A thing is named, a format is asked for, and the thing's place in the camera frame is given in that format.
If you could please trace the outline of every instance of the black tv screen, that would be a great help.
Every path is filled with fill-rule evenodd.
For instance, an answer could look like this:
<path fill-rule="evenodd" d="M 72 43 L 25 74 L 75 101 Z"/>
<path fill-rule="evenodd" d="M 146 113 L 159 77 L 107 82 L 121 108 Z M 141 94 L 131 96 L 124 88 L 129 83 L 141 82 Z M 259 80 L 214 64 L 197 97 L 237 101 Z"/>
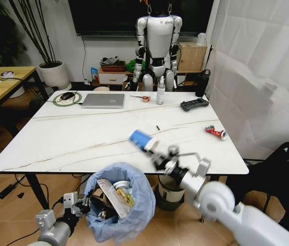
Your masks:
<path fill-rule="evenodd" d="M 174 0 L 173 15 L 183 19 L 181 36 L 206 32 L 214 0 Z M 69 0 L 78 36 L 134 36 L 136 20 L 147 16 L 139 0 Z"/>

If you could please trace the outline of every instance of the mouse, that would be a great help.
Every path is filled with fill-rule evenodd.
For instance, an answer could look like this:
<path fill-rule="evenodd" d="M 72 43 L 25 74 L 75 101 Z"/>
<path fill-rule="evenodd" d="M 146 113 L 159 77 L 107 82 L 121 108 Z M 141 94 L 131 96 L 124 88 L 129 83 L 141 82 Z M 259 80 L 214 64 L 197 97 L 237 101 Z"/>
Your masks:
<path fill-rule="evenodd" d="M 66 92 L 66 93 L 63 93 L 63 94 L 60 96 L 60 98 L 61 98 L 61 100 L 68 100 L 68 99 L 74 97 L 74 95 L 75 95 L 75 94 L 74 94 L 73 92 Z"/>

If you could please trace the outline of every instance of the black controller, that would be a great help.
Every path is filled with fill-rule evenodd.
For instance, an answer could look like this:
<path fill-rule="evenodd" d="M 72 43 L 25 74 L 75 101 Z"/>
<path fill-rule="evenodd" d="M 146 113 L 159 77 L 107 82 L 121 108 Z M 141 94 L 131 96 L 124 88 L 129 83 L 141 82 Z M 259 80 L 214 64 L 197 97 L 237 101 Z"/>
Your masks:
<path fill-rule="evenodd" d="M 206 100 L 202 99 L 202 98 L 198 98 L 196 100 L 193 101 L 183 101 L 181 103 L 181 108 L 187 112 L 190 109 L 196 108 L 196 107 L 207 107 L 209 105 L 209 102 L 207 102 Z"/>

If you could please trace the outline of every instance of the wooden cabinet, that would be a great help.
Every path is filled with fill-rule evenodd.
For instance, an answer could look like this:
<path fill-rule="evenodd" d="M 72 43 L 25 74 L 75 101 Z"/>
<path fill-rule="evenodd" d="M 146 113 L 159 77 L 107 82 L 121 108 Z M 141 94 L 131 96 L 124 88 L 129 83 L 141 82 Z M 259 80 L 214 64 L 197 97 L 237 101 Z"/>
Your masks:
<path fill-rule="evenodd" d="M 179 43 L 178 51 L 179 73 L 200 73 L 204 64 L 207 46 L 197 46 L 196 43 Z"/>
<path fill-rule="evenodd" d="M 130 72 L 103 72 L 99 69 L 100 85 L 122 85 L 127 80 L 129 75 L 133 75 Z"/>

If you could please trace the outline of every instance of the white curtain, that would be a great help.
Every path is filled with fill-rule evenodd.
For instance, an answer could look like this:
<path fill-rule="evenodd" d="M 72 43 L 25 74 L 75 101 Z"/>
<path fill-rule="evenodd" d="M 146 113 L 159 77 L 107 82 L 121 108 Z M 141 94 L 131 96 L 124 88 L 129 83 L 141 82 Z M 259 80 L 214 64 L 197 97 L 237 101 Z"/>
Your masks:
<path fill-rule="evenodd" d="M 207 94 L 242 157 L 289 141 L 289 0 L 220 0 Z"/>

